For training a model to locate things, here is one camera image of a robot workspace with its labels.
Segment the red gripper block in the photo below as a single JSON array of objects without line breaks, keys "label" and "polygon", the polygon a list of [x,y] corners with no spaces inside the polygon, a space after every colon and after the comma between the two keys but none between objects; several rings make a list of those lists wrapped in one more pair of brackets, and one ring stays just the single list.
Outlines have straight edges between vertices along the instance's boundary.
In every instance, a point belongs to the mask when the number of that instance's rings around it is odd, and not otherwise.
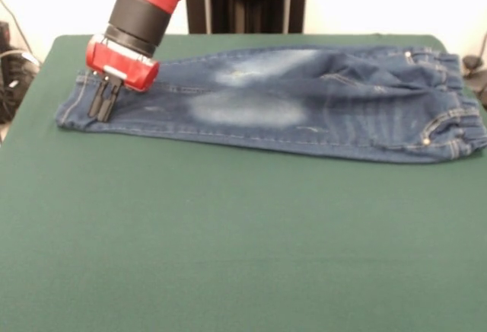
[{"label": "red gripper block", "polygon": [[[93,35],[88,41],[85,61],[89,69],[103,76],[118,78],[127,88],[138,92],[145,92],[151,87],[160,67],[156,60],[115,43],[101,34]],[[123,85],[120,82],[113,83],[110,96],[103,99],[108,83],[108,78],[101,80],[88,111],[88,116],[97,116],[100,122],[109,120]]]}]

